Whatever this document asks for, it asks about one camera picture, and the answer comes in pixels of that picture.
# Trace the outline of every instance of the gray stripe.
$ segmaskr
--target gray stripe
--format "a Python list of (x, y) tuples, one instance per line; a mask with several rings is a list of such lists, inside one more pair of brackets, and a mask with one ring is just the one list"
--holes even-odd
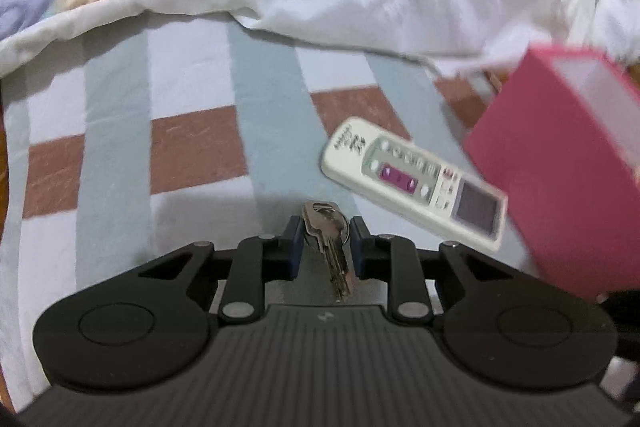
[(146, 17), (84, 36), (86, 133), (76, 279), (85, 288), (148, 261), (151, 133)]
[(14, 407), (33, 400), (20, 337), (18, 257), (24, 193), (29, 167), (30, 120), (24, 69), (2, 80), (2, 103), (9, 155), (9, 208), (0, 243), (0, 351), (2, 371)]
[[(367, 54), (367, 61), (415, 143), (467, 172), (478, 173), (460, 147), (465, 129), (433, 85), (435, 76), (427, 74), (422, 65), (402, 58)], [(530, 274), (537, 273), (511, 222), (494, 257)]]
[[(325, 178), (319, 158), (327, 142), (287, 38), (228, 26), (238, 124), (265, 232), (280, 232), (307, 200), (334, 201), (347, 217), (358, 213), (353, 197)], [(381, 283), (359, 283), (355, 300), (380, 301)], [(328, 272), (319, 253), (306, 249), (298, 279), (278, 284), (271, 301), (329, 304)]]

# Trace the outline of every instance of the metal key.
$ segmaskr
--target metal key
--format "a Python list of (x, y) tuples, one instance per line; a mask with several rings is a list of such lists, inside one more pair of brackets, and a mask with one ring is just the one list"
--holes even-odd
[(318, 240), (318, 248), (329, 268), (336, 299), (344, 301), (353, 292), (349, 265), (342, 250), (342, 232), (346, 220), (338, 205), (328, 201), (307, 201), (302, 207), (302, 218), (306, 233)]

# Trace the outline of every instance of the white remote control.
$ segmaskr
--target white remote control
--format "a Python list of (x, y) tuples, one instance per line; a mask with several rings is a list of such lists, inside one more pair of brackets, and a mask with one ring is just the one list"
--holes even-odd
[(321, 168), (444, 239), (484, 253), (500, 247), (507, 213), (502, 191), (362, 118), (338, 127)]

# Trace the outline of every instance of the open box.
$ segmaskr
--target open box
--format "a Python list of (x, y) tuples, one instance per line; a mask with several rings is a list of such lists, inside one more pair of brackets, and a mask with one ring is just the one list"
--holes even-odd
[(640, 288), (640, 90), (602, 54), (528, 51), (464, 148), (548, 281)]

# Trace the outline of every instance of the brown stripe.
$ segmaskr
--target brown stripe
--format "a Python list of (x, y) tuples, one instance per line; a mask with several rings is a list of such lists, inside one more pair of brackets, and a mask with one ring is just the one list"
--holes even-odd
[(631, 81), (640, 87), (640, 63), (635, 63), (626, 68), (626, 74), (631, 77)]
[(319, 91), (311, 94), (328, 135), (350, 116), (359, 116), (404, 139), (410, 136), (378, 86)]
[(486, 103), (471, 84), (460, 77), (439, 79), (434, 83), (462, 125), (468, 129), (475, 126), (486, 109)]
[[(8, 159), (6, 155), (6, 133), (4, 131), (4, 110), (2, 109), (2, 100), (0, 100), (0, 237), (4, 232), (4, 222), (6, 220), (6, 211), (9, 207), (9, 176)], [(0, 366), (0, 402), (10, 412), (15, 412), (14, 404), (11, 402), (11, 396), (6, 386), (4, 373)]]
[(22, 217), (44, 216), (78, 207), (84, 135), (29, 148), (29, 173)]
[(159, 118), (151, 137), (152, 194), (247, 174), (235, 106)]
[(2, 367), (0, 367), (0, 402), (2, 402), (5, 409), (15, 413), (14, 404), (11, 402), (11, 396), (9, 396), (9, 390), (4, 380), (4, 374), (2, 373)]
[(513, 73), (513, 71), (486, 70), (482, 73), (484, 73), (487, 82), (491, 84), (491, 87), (494, 88), (494, 91), (501, 92), (502, 86), (504, 86), (507, 80), (509, 80), (509, 77), (511, 76), (511, 73)]

